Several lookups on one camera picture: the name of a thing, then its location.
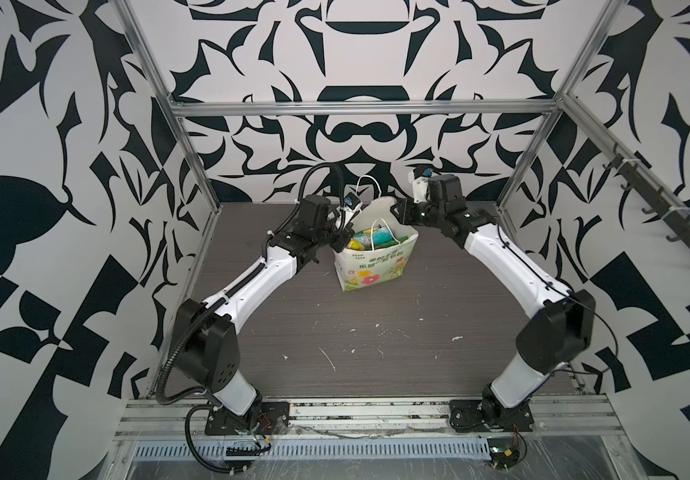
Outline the white floral paper bag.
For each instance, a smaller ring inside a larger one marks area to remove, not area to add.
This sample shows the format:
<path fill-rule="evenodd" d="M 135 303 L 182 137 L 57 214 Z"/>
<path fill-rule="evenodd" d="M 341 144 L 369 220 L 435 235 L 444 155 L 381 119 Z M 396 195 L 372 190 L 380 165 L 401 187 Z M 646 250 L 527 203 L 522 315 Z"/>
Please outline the white floral paper bag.
<path fill-rule="evenodd" d="M 375 188 L 375 198 L 363 203 L 351 218 L 354 236 L 342 252 L 335 254 L 334 266 L 341 289 L 356 291 L 379 283 L 399 278 L 419 238 L 419 232 L 412 226 L 398 223 L 390 208 L 396 199 L 383 194 L 377 180 L 370 175 L 358 178 L 354 193 L 359 196 L 361 183 L 370 181 Z M 370 230 L 388 226 L 401 243 L 389 248 L 372 250 L 369 241 Z"/>

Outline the green snack packet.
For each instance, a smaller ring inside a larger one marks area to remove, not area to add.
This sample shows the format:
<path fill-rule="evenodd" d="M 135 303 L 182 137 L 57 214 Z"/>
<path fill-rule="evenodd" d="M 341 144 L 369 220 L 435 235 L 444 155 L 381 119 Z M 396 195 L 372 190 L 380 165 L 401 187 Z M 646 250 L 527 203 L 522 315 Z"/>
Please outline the green snack packet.
<path fill-rule="evenodd" d="M 369 241 L 372 250 L 389 248 L 401 243 L 401 240 L 393 234 L 388 226 L 374 227 L 371 229 Z"/>

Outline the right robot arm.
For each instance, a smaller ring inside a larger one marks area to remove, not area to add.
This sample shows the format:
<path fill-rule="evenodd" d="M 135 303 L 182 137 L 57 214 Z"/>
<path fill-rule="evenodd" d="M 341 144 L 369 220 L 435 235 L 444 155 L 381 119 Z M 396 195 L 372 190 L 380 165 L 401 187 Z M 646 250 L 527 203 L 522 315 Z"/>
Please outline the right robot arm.
<path fill-rule="evenodd" d="M 391 208 L 399 223 L 439 230 L 486 266 L 528 317 L 516 336 L 514 357 L 482 393 L 482 417 L 500 420 L 525 405 L 551 374 L 590 346 L 595 299 L 550 276 L 493 216 L 470 207 L 457 176 L 419 168 L 409 179 L 412 198 Z"/>

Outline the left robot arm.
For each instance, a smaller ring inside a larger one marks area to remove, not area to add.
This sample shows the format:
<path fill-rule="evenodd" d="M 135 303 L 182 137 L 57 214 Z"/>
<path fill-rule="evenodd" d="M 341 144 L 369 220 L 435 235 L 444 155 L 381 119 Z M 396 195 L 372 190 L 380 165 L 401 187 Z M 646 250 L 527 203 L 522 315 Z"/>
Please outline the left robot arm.
<path fill-rule="evenodd" d="M 200 394 L 236 417 L 257 409 L 260 394 L 241 374 L 238 335 L 271 294 L 316 259 L 322 247 L 342 251 L 353 236 L 362 202 L 348 195 L 337 207 L 308 195 L 271 230 L 261 255 L 227 287 L 177 310 L 172 342 L 156 379 L 156 400 L 177 403 Z"/>

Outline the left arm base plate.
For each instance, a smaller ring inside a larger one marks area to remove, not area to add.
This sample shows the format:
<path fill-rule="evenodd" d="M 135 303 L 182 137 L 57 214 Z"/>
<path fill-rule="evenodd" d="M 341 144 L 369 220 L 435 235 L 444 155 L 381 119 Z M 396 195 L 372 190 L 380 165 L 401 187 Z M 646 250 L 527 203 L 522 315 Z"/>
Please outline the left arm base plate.
<path fill-rule="evenodd" d="M 224 407 L 213 407 L 208 415 L 205 434 L 227 436 L 242 433 L 273 435 L 289 425 L 290 403 L 255 402 L 244 415 L 237 415 Z"/>

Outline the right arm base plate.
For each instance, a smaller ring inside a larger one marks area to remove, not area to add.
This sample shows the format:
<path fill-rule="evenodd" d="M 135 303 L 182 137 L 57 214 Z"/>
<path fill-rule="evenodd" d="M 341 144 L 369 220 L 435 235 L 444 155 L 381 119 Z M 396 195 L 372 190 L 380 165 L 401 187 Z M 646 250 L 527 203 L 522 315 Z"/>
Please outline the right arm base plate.
<path fill-rule="evenodd" d="M 458 433 L 531 432 L 534 425 L 529 401 L 505 408 L 494 397 L 449 402 L 449 425 Z"/>

